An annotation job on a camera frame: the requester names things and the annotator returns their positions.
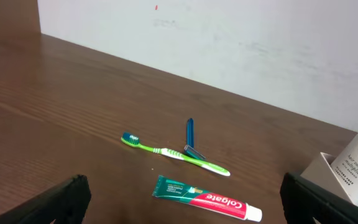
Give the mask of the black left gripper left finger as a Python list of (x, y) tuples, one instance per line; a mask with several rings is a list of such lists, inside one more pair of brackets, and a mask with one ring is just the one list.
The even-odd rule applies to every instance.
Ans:
[(74, 175), (0, 215), (0, 224), (81, 224), (91, 201), (87, 176)]

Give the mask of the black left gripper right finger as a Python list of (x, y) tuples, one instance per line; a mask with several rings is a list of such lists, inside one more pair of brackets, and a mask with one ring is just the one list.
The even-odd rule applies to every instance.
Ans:
[(287, 172), (280, 187), (288, 224), (358, 224), (358, 207), (320, 186)]

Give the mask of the green white toothbrush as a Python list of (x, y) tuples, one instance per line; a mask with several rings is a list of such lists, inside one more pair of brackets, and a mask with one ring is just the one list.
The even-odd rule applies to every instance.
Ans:
[(210, 162), (206, 162), (206, 161), (201, 161), (201, 160), (198, 160), (198, 159), (194, 159), (194, 158), (191, 158), (189, 156), (186, 156), (180, 152), (177, 152), (173, 149), (168, 149), (168, 148), (157, 148), (157, 147), (148, 147), (148, 146), (145, 146), (145, 145), (142, 145), (140, 143), (140, 139), (131, 134), (131, 133), (124, 133), (121, 137), (121, 141), (124, 143), (124, 144), (127, 144), (128, 146), (131, 146), (131, 147), (134, 147), (134, 148), (140, 148), (140, 149), (143, 149), (145, 151), (149, 151), (149, 152), (152, 152), (152, 153), (155, 153), (155, 154), (160, 154), (160, 155), (163, 155), (163, 156), (167, 156), (167, 157), (170, 157), (172, 159), (178, 159), (180, 161), (185, 161), (185, 162), (189, 162), (193, 165), (196, 165), (198, 167), (202, 167), (206, 170), (209, 170), (211, 172), (214, 172), (216, 174), (219, 174), (219, 175), (223, 175), (223, 176), (226, 176), (226, 177), (229, 177), (231, 175), (231, 173), (226, 170), (225, 168), (221, 167), (221, 166), (218, 166), (216, 164), (213, 164), (213, 163), (210, 163)]

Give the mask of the green red toothpaste tube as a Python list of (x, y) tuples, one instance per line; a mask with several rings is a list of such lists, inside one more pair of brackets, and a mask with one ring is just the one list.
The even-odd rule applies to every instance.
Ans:
[(154, 197), (185, 203), (195, 207), (221, 213), (240, 220), (260, 222), (262, 211), (248, 203), (219, 195), (198, 187), (168, 179), (162, 175), (152, 193)]

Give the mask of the blue disposable razor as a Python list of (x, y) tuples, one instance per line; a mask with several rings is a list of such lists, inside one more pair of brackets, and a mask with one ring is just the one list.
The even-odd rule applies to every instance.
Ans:
[(204, 161), (206, 158), (204, 155), (195, 150), (195, 135), (194, 135), (194, 121), (189, 118), (186, 122), (186, 145), (184, 147), (185, 155)]

